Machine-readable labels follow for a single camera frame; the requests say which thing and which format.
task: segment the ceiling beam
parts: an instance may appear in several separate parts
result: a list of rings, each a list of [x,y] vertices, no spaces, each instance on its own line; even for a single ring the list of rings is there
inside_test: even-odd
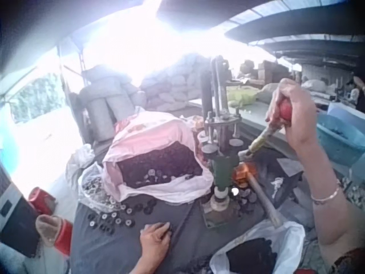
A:
[[[346,66],[344,64],[335,64],[335,63],[328,63],[328,62],[322,62],[322,61],[314,61],[314,60],[308,60],[308,59],[290,59],[289,62],[297,63],[300,65],[312,65],[317,67],[333,67],[336,69],[341,70],[347,70],[347,71],[354,71],[355,68],[352,66]]]
[[[355,67],[356,61],[358,60],[356,57],[349,57],[345,55],[338,54],[322,54],[322,53],[314,53],[314,52],[284,52],[275,55],[277,58],[286,57],[291,59],[309,59],[309,60],[331,60],[336,61],[338,63]]]
[[[162,0],[158,19],[178,31],[208,30],[270,0]]]
[[[342,42],[342,41],[326,41],[326,40],[296,40],[266,43],[261,45],[264,50],[271,53],[285,52],[314,52],[322,54],[338,54],[338,55],[365,55],[365,43]]]
[[[309,7],[266,16],[226,33],[228,38],[249,43],[301,34],[363,35],[365,29],[350,3]]]

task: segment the metal pipe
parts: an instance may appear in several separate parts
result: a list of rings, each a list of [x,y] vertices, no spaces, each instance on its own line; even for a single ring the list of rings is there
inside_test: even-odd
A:
[[[226,89],[226,75],[224,71],[224,59],[222,56],[218,56],[216,58],[216,74],[217,74],[217,84],[218,84],[218,92],[220,95],[220,101],[222,105],[222,109],[228,111],[228,99],[227,99],[227,89]]]
[[[216,73],[216,59],[213,58],[211,61],[212,68],[212,84],[213,84],[213,92],[214,92],[214,105],[216,107],[216,117],[220,116],[220,104],[219,104],[219,93],[218,93],[218,81],[217,81],[217,73]]]
[[[204,121],[207,119],[208,113],[213,112],[211,78],[210,71],[205,70],[200,73],[201,105]]]

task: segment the blue basket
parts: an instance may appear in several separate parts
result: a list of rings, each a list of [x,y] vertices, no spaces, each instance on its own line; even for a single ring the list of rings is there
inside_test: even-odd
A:
[[[365,153],[365,135],[351,124],[326,114],[317,116],[317,136],[331,161],[351,167]]]

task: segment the bracelet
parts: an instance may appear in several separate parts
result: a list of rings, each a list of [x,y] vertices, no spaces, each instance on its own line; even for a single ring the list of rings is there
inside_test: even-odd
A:
[[[329,200],[332,200],[334,197],[336,197],[336,196],[337,196],[337,194],[338,194],[338,192],[339,192],[339,190],[340,190],[340,182],[339,182],[339,180],[337,180],[337,184],[338,184],[338,186],[337,186],[337,188],[336,188],[335,192],[333,192],[333,194],[332,194],[332,195],[330,195],[330,196],[328,196],[327,198],[324,198],[324,199],[315,199],[315,198],[311,195],[311,198],[312,198],[313,203],[314,203],[314,204],[316,204],[316,205],[324,205],[324,204],[326,204]]]

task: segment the white plastic bag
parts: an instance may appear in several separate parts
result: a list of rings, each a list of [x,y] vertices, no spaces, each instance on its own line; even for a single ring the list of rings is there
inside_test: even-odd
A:
[[[230,274],[227,251],[245,241],[265,238],[272,241],[271,248],[278,254],[273,274],[292,274],[301,261],[304,237],[304,228],[298,223],[287,221],[283,226],[275,229],[266,219],[217,251],[209,265],[214,274]]]
[[[168,113],[145,111],[130,117],[129,123],[125,124],[116,134],[103,160],[105,189],[117,201],[148,194],[170,203],[188,203],[207,193],[213,183],[213,175],[197,158],[193,132],[183,120]],[[162,150],[174,142],[180,142],[194,152],[202,168],[201,176],[188,180],[182,176],[169,183],[138,189],[128,187],[123,182],[118,162],[152,150]]]
[[[97,162],[84,170],[78,180],[78,201],[98,213],[110,213],[119,210],[120,204],[105,191],[102,173],[103,169]],[[90,186],[91,181],[94,181],[96,188],[86,189],[85,186]]]
[[[84,144],[81,148],[76,150],[71,155],[66,164],[66,180],[68,186],[77,194],[78,193],[78,179],[82,170],[86,168],[95,158],[94,151],[90,144]]]

